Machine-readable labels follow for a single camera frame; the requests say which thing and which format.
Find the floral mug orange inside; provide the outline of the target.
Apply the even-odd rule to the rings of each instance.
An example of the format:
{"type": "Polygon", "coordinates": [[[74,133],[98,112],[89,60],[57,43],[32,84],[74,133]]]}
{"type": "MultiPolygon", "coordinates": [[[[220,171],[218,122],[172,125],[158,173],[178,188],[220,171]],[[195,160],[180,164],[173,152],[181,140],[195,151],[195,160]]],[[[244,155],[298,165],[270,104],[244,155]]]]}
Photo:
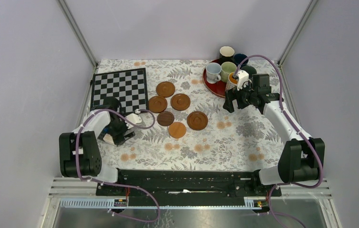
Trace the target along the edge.
{"type": "Polygon", "coordinates": [[[234,78],[234,72],[230,73],[226,83],[225,92],[237,87],[238,80],[234,78]]]}

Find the brown ringed coaster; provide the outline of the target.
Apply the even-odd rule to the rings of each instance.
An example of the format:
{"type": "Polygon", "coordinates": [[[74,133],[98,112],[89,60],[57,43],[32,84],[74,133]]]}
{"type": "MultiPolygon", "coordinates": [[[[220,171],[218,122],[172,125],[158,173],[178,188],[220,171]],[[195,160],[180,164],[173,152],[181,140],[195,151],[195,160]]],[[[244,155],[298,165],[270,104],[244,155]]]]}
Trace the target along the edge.
{"type": "Polygon", "coordinates": [[[156,86],[156,93],[162,97],[170,97],[175,93],[175,85],[168,81],[161,82],[156,86]]]}
{"type": "Polygon", "coordinates": [[[149,110],[153,113],[158,114],[165,111],[167,105],[168,103],[165,97],[157,95],[149,99],[149,110]]]}
{"type": "Polygon", "coordinates": [[[171,100],[171,107],[177,111],[184,111],[189,108],[190,98],[186,94],[175,94],[171,100]]]}
{"type": "Polygon", "coordinates": [[[206,128],[208,117],[203,112],[194,111],[188,115],[187,124],[192,130],[200,131],[206,128]]]}

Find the dark walnut coaster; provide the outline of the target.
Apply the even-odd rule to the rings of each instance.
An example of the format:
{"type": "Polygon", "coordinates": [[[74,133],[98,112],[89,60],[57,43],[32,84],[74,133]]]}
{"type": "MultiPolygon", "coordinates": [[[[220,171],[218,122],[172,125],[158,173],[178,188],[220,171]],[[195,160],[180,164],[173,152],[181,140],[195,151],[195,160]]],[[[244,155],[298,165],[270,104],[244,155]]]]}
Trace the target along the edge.
{"type": "Polygon", "coordinates": [[[157,116],[157,122],[160,126],[170,126],[174,120],[174,114],[169,111],[163,111],[157,116]]]}

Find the light wood coaster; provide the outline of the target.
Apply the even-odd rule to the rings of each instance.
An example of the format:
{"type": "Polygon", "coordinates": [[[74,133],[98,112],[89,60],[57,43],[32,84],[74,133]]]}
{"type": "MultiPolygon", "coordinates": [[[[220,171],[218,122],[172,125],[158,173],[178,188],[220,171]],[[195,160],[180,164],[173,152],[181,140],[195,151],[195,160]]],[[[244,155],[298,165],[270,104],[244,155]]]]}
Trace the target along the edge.
{"type": "Polygon", "coordinates": [[[181,122],[174,122],[169,126],[168,132],[171,137],[179,139],[186,134],[187,128],[181,122]]]}

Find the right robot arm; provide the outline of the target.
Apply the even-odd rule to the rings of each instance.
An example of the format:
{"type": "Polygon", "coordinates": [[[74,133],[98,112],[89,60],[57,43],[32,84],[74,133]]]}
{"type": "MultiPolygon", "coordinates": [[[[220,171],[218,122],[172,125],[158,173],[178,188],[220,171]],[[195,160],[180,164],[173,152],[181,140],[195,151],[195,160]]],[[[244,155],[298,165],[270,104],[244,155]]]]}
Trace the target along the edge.
{"type": "Polygon", "coordinates": [[[268,74],[250,76],[241,70],[234,75],[237,85],[226,91],[223,108],[234,112],[233,101],[239,109],[254,106],[275,128],[284,144],[276,166],[261,169],[259,178],[250,183],[251,191],[264,195],[272,184],[292,183],[302,186],[304,181],[323,180],[324,141],[312,138],[291,116],[279,93],[272,92],[268,74]]]}

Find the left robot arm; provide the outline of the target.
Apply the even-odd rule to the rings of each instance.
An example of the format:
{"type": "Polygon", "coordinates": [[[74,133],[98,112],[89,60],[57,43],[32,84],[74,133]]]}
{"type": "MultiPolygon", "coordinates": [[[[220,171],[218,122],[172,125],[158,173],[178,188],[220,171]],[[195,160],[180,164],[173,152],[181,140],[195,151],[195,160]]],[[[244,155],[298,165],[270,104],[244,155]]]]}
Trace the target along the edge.
{"type": "Polygon", "coordinates": [[[118,178],[117,168],[111,168],[102,162],[97,141],[101,140],[113,146],[120,146],[134,137],[129,130],[132,125],[125,116],[121,103],[114,97],[107,97],[102,105],[96,105],[90,112],[91,120],[86,121],[83,129],[77,127],[72,132],[59,136],[59,160],[62,176],[77,178],[77,168],[82,177],[93,177],[108,182],[107,189],[113,195],[125,191],[125,183],[118,178]]]}

